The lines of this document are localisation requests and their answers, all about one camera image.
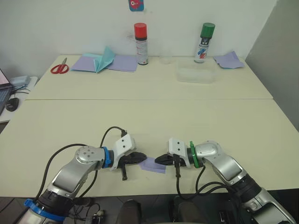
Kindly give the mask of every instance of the scissors handle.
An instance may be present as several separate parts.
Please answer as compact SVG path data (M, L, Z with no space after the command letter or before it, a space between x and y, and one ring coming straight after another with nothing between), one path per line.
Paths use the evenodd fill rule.
M67 64L59 64L51 69L51 73L52 74L64 74L64 73L68 72L68 70L69 70L69 66Z

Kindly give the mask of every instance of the purple paper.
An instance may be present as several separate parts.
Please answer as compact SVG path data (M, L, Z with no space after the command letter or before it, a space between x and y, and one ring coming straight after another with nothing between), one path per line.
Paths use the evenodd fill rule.
M151 172L156 172L161 174L165 174L166 172L166 166L155 163L155 158L152 157L148 157L146 160L140 162L139 166L141 167L141 169L151 171Z
M137 58L135 56L116 55L108 69L118 71L136 71Z
M236 68L244 67L244 64L240 62L238 56L234 51L223 56L214 56L214 60L222 68L226 68L226 69L236 69Z
M77 60L77 62L71 67L71 70L95 72L94 57L81 56L79 60Z

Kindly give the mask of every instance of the red spray can cap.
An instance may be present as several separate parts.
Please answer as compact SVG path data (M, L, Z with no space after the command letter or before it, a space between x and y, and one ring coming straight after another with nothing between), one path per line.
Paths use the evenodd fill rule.
M145 23L142 23L142 22L135 23L134 30L135 30L135 37L137 37L137 38L146 38L147 37Z

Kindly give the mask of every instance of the spray can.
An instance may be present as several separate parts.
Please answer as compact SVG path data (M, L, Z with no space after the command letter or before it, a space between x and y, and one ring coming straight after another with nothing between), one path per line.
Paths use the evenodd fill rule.
M212 39L213 36L214 29L215 29L215 24L210 22L206 22L202 26L200 39L199 39L199 46L195 53L195 59L194 59L195 62L198 63L204 62L207 55L207 50L209 49L210 40Z
M146 65L149 63L146 24L141 22L135 23L134 31L137 47L138 64Z

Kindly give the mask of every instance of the blue ring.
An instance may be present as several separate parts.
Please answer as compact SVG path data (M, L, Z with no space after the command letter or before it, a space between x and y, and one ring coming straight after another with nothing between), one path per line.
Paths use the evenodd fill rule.
M110 156L107 147L102 147L105 151L105 163L103 168L108 168L109 164L111 164Z
M65 217L63 216L56 216L56 215L53 215L51 213L48 213L44 210L41 210L39 207L37 207L34 203L33 203L33 200L32 199L27 199L25 202L24 202L24 205L26 207L29 207L31 208L31 210L33 210L36 214L40 215L40 216L43 216L43 217L46 217L46 218L49 218L49 219L52 219L54 221L58 221L58 222L61 222L61 221L64 221Z

